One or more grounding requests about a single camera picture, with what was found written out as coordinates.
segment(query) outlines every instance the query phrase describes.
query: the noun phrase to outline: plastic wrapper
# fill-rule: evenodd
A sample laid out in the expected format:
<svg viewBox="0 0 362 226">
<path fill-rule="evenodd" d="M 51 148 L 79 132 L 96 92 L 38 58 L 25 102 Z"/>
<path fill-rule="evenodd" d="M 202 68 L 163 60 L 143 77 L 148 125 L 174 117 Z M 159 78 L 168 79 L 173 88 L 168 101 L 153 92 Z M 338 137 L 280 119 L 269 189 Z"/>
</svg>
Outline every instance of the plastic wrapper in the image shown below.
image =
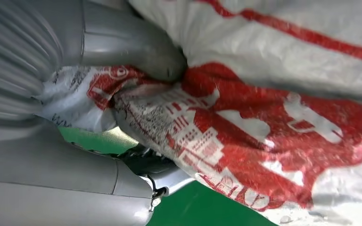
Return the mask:
<svg viewBox="0 0 362 226">
<path fill-rule="evenodd" d="M 276 224 L 362 226 L 362 1 L 130 2 L 182 47 L 183 80 L 65 68 L 41 116 L 119 125 Z"/>
</svg>

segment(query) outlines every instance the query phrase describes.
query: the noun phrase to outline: red stripe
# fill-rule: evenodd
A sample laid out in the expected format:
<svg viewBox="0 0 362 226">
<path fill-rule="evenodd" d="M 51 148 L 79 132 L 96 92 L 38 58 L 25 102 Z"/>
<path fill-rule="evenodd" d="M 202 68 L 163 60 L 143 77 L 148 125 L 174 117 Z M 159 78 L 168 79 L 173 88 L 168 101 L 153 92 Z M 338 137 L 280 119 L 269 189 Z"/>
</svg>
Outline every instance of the red stripe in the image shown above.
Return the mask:
<svg viewBox="0 0 362 226">
<path fill-rule="evenodd" d="M 188 121 L 185 119 L 184 115 L 181 115 L 181 119 L 184 120 L 184 122 L 189 125 Z"/>
<path fill-rule="evenodd" d="M 278 31 L 287 33 L 297 39 L 302 41 L 309 42 L 311 44 L 321 46 L 326 49 L 330 49 L 336 52 L 344 53 L 352 57 L 362 60 L 362 47 L 349 44 L 328 36 L 315 32 L 304 27 L 300 27 L 291 22 L 287 22 L 281 19 L 278 19 L 273 16 L 263 15 L 258 12 L 253 11 L 252 9 L 246 8 L 239 13 L 232 13 L 221 5 L 217 0 L 197 0 L 200 2 L 205 2 L 211 5 L 214 10 L 223 17 L 234 17 L 242 16 L 247 20 L 253 20 L 263 25 L 272 27 Z"/>
<path fill-rule="evenodd" d="M 181 111 L 180 106 L 177 103 L 172 103 L 171 104 L 177 111 Z"/>
<path fill-rule="evenodd" d="M 182 125 L 183 128 L 187 126 L 187 125 L 184 125 L 184 123 L 182 122 L 181 117 L 178 117 L 178 118 L 176 119 L 176 121 L 179 122 L 179 123 Z"/>
<path fill-rule="evenodd" d="M 192 99 L 188 99 L 188 102 L 190 102 L 191 104 L 195 105 L 195 101 L 193 101 Z"/>
<path fill-rule="evenodd" d="M 181 129 L 181 125 L 177 122 L 177 119 L 174 120 L 174 122 L 175 122 L 175 124 L 177 125 L 177 127 L 178 127 L 179 129 Z"/>
</svg>

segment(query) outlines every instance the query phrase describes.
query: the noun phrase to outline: white plastic bag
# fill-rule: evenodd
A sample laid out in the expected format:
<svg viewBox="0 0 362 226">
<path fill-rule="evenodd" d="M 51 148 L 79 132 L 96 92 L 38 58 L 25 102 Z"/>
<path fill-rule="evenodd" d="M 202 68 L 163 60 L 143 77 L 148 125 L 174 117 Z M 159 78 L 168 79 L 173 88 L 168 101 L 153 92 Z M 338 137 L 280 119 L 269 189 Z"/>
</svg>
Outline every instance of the white plastic bag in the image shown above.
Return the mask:
<svg viewBox="0 0 362 226">
<path fill-rule="evenodd" d="M 118 124 L 276 224 L 362 226 L 362 104 L 312 97 L 362 102 L 362 1 L 130 2 L 181 45 L 185 78 L 65 68 L 41 116 Z"/>
</svg>

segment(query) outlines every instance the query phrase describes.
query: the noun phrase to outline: gray plastic panel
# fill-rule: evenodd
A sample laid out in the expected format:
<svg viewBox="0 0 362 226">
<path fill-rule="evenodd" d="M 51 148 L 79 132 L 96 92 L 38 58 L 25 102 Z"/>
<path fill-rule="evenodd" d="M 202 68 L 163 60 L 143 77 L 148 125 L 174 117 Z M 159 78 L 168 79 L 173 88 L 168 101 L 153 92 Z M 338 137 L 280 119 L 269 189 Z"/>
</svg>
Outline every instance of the gray plastic panel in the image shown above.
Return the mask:
<svg viewBox="0 0 362 226">
<path fill-rule="evenodd" d="M 185 185 L 195 181 L 194 178 L 175 165 L 159 173 L 150 173 L 148 176 L 153 181 L 155 189 L 166 189 L 165 196 L 172 195 Z"/>
<path fill-rule="evenodd" d="M 185 58 L 158 27 L 91 2 L 84 2 L 84 16 L 83 64 L 132 64 L 162 81 L 174 81 L 185 70 Z"/>
<path fill-rule="evenodd" d="M 0 183 L 0 226 L 143 226 L 150 199 Z"/>
<path fill-rule="evenodd" d="M 0 226 L 149 220 L 144 180 L 119 160 L 66 143 L 34 116 L 41 103 L 31 96 L 42 82 L 77 64 L 128 64 L 164 81 L 186 66 L 163 31 L 129 13 L 85 0 L 0 0 Z"/>
<path fill-rule="evenodd" d="M 133 10 L 131 5 L 127 1 L 118 1 L 118 0 L 90 0 L 90 2 L 94 2 L 97 4 L 104 5 L 109 8 L 121 10 L 123 12 L 132 13 Z"/>
<path fill-rule="evenodd" d="M 0 182 L 111 194 L 118 161 L 67 143 L 47 125 L 32 136 L 0 142 Z"/>
</svg>

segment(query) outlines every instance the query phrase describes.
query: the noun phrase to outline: green floor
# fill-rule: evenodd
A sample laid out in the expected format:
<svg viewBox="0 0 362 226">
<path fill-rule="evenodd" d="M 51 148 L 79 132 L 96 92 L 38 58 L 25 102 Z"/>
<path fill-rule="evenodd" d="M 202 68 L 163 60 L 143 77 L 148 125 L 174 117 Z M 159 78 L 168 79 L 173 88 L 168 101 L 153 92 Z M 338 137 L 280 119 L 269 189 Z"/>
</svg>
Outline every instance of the green floor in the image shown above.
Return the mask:
<svg viewBox="0 0 362 226">
<path fill-rule="evenodd" d="M 103 153 L 122 153 L 136 142 L 114 129 L 93 134 L 78 129 L 61 128 L 65 139 L 86 149 Z M 163 199 L 155 208 L 148 226 L 274 226 L 258 213 L 236 203 L 198 182 Z"/>
</svg>

